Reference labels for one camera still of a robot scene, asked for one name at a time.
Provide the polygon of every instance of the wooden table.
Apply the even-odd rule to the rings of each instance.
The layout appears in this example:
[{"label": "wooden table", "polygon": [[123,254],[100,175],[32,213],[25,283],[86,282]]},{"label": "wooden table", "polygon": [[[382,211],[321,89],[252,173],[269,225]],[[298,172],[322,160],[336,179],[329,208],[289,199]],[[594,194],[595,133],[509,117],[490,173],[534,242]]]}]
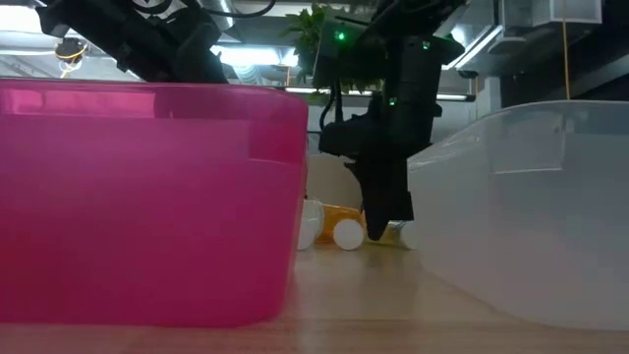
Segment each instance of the wooden table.
[{"label": "wooden table", "polygon": [[629,332],[527,324],[386,247],[300,253],[280,319],[229,330],[0,324],[0,354],[629,353]]}]

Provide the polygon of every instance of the ceiling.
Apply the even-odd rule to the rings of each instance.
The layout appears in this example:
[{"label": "ceiling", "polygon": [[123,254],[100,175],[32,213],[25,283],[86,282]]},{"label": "ceiling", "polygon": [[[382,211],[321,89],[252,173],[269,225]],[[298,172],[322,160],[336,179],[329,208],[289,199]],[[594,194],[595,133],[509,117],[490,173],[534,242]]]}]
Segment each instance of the ceiling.
[{"label": "ceiling", "polygon": [[[209,3],[218,0],[201,0]],[[500,0],[503,3],[517,3],[519,1],[533,0]],[[0,0],[0,5],[33,5],[35,0]],[[374,1],[365,0],[336,0],[333,6],[345,7],[355,12],[368,13],[373,10]],[[233,6],[244,13],[257,11],[266,5],[265,0],[233,0]],[[309,9],[311,4],[305,1],[278,0],[273,10],[263,17],[253,19],[236,20],[235,25],[227,29],[220,39],[219,44],[226,47],[247,48],[271,48],[279,53],[279,56],[287,54],[292,47],[294,37],[278,37],[278,34],[289,26],[286,14],[297,14],[303,9]],[[496,16],[494,0],[472,0],[470,7],[457,19],[457,24],[452,31],[455,39],[470,47],[478,44],[480,37],[487,35],[487,30],[495,27]],[[0,76],[32,76],[37,78],[59,78],[63,72],[58,60],[50,51],[56,44],[55,38],[41,34],[38,27],[38,17],[31,11],[25,18],[16,20],[13,18],[11,26],[18,29],[7,30],[8,22],[12,18],[2,18],[0,10]],[[477,58],[469,61],[462,69],[492,72],[492,59],[496,56],[481,52]],[[499,64],[504,67],[505,61]],[[294,78],[299,72],[298,67],[293,67],[287,73],[286,68],[274,65],[257,65],[258,76],[264,85],[285,86],[286,78]],[[230,82],[241,81],[230,66],[225,66],[225,71]],[[136,81],[138,78],[129,73],[120,72],[115,62],[108,58],[97,48],[91,48],[83,65],[77,71],[70,73],[69,78],[79,80],[109,80],[109,81]],[[473,93],[470,81],[462,79],[454,70],[444,71],[440,84],[440,92],[443,93]]]}]

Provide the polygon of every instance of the ceiling light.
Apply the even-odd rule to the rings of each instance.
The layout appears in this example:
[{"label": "ceiling light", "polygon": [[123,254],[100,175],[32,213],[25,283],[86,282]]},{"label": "ceiling light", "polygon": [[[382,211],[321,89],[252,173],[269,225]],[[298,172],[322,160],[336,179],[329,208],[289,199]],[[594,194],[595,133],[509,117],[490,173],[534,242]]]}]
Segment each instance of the ceiling light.
[{"label": "ceiling light", "polygon": [[450,34],[452,34],[452,37],[454,38],[454,40],[456,40],[459,43],[465,45],[466,37],[465,37],[465,33],[463,32],[463,29],[461,29],[461,27],[458,27],[458,26],[455,27]]},{"label": "ceiling light", "polygon": [[279,55],[274,48],[224,47],[214,45],[212,53],[220,53],[220,61],[231,66],[280,65]]},{"label": "ceiling light", "polygon": [[451,61],[448,65],[442,66],[441,70],[450,70],[454,68],[454,66],[458,64],[459,61],[461,61],[461,59],[470,52],[470,50],[472,50],[477,44],[479,44],[479,42],[483,40],[483,38],[485,38],[485,36],[490,31],[491,31],[491,26],[485,26],[485,28],[481,30],[481,32],[476,36],[476,38],[474,38],[474,40],[469,45],[466,45],[465,52],[463,52],[463,54],[461,54],[458,58]]},{"label": "ceiling light", "polygon": [[481,40],[478,45],[474,46],[469,52],[463,54],[461,59],[456,64],[454,64],[454,67],[456,69],[461,69],[465,64],[472,60],[472,58],[477,56],[481,52],[481,50],[483,50],[488,44],[490,44],[491,41],[496,38],[501,32],[502,26],[497,26],[496,28],[494,28],[485,38],[483,38],[483,40]]},{"label": "ceiling light", "polygon": [[[316,88],[286,88],[286,91],[291,92],[291,93],[314,93],[316,92]],[[325,88],[325,89],[320,89],[319,92],[330,93],[330,90]],[[348,94],[371,96],[372,91],[366,90],[366,91],[360,92],[357,90],[350,90]],[[468,95],[467,94],[438,93],[436,96],[436,99],[444,100],[444,101],[467,101]]]},{"label": "ceiling light", "polygon": [[282,57],[282,65],[296,67],[299,63],[299,56],[295,55],[295,48],[289,49]]}]

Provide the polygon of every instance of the potted plant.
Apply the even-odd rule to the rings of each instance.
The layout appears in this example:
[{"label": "potted plant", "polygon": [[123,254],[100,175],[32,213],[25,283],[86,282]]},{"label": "potted plant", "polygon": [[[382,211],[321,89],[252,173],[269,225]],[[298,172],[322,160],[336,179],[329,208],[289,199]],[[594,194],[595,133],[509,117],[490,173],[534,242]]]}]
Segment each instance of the potted plant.
[{"label": "potted plant", "polygon": [[[323,21],[325,20],[325,12],[329,8],[330,7],[328,5],[313,3],[310,13],[307,9],[304,9],[299,15],[286,15],[286,17],[290,20],[290,25],[278,34],[280,37],[284,37],[290,33],[297,34],[297,37],[293,41],[293,45],[295,46],[295,55],[299,56],[298,65],[301,68],[301,71],[296,78],[298,83],[305,83],[306,78],[314,74],[316,53],[323,27]],[[380,84],[381,80],[341,79],[341,88],[344,93],[347,93],[350,89],[356,89],[360,92],[363,92],[370,87],[378,89]],[[320,95],[320,92],[318,91],[320,89],[327,89],[329,87],[329,83],[322,84],[313,82],[313,87],[317,89],[318,94],[315,95]]]}]

